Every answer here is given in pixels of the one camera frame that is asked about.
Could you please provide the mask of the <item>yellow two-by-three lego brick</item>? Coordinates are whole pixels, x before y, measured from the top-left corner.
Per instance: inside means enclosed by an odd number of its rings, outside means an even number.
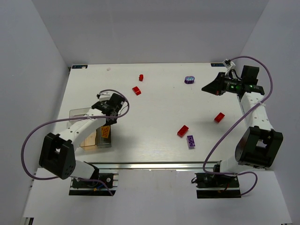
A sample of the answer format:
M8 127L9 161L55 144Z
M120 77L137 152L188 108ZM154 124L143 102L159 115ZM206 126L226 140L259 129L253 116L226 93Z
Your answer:
M101 137L102 138L109 138L110 130L111 130L111 126L102 126L101 127Z

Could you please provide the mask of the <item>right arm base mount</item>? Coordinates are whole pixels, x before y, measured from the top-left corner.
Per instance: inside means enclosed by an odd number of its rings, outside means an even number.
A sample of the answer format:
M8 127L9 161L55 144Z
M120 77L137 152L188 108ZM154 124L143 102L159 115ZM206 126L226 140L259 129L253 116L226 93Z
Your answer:
M198 199L241 198L237 177L198 172L191 183L196 184Z

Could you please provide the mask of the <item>red sloped lego brick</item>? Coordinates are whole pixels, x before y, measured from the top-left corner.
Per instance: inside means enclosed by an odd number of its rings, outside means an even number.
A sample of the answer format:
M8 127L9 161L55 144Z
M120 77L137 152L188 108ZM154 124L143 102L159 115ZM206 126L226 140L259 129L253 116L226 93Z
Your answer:
M137 96L141 94L141 90L137 86L133 87L132 90Z

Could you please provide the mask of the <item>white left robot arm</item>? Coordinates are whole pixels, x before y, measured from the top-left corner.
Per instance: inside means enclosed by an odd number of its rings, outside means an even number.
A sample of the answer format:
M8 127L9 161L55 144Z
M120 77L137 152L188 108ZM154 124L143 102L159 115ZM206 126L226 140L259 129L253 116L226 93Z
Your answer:
M94 103L83 117L70 118L76 122L69 128L45 136L39 165L55 176L65 180L68 177L83 180L97 180L99 169L87 162L75 159L75 151L80 144L94 131L102 126L117 123L119 111L128 100L124 95L113 92L110 97L101 97Z

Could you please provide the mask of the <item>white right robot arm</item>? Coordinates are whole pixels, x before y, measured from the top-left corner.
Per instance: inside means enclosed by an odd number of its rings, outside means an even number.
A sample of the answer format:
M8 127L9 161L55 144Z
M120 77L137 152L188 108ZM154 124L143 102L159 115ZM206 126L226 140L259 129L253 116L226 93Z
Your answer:
M236 94L242 117L238 119L217 141L209 156L233 129L245 122L247 130L238 142L235 153L227 160L215 165L213 175L237 176L248 173L251 169L266 169L272 166L283 142L283 134L274 129L268 118L265 102L271 96L265 94L258 85L259 67L244 66L240 76L233 76L235 63L233 59L223 62L225 72L202 88L202 91L221 96L226 92Z

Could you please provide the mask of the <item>red two-by-two lego brick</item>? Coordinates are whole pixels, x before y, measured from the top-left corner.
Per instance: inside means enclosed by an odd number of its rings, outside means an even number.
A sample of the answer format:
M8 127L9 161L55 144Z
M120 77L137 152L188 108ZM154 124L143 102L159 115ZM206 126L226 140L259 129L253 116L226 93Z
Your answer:
M183 136L187 133L188 130L189 130L189 127L187 127L186 125L183 125L183 126L180 128L180 130L177 132L177 135L178 135L179 137L183 137Z

